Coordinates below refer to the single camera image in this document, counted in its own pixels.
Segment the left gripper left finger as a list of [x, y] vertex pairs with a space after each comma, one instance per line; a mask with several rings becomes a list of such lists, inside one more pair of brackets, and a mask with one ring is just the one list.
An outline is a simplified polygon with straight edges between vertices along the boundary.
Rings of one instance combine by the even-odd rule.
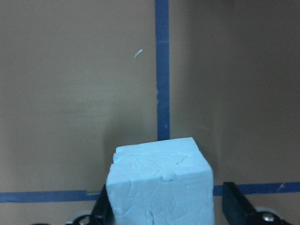
[[113, 225], [114, 222], [114, 215], [108, 199], [106, 185], [104, 185], [91, 212], [91, 224]]

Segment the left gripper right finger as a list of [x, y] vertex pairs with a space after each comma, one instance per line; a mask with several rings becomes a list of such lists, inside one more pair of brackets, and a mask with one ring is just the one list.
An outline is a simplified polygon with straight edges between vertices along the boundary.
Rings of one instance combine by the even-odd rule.
[[262, 214], [242, 194], [233, 182], [224, 182], [222, 187], [222, 211], [230, 225], [263, 225]]

